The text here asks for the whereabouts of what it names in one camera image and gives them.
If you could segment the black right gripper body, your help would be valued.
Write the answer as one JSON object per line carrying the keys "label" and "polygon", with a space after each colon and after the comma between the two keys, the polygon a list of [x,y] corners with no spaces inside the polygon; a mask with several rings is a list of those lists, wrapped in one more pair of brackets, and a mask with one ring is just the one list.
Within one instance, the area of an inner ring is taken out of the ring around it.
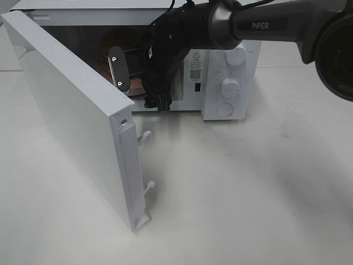
{"label": "black right gripper body", "polygon": [[132,76],[141,79],[144,99],[171,99],[171,82],[181,61],[191,49],[188,10],[165,12],[125,52]]}

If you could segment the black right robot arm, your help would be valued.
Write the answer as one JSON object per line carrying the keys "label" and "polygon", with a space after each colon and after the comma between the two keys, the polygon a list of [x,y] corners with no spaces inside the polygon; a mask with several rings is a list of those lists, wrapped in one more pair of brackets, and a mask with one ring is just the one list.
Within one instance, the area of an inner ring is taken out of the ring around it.
{"label": "black right robot arm", "polygon": [[157,17],[137,43],[145,107],[169,110],[171,81],[190,50],[231,50],[242,40],[295,43],[323,84],[352,100],[351,1],[187,1]]}

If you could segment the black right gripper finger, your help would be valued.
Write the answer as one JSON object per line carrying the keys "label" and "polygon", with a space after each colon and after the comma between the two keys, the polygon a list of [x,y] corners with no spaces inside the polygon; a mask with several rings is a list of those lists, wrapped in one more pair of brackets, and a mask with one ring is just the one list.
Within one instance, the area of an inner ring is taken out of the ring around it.
{"label": "black right gripper finger", "polygon": [[159,94],[155,96],[145,96],[144,107],[148,109],[156,108],[158,112],[170,110],[172,98],[170,94]]}

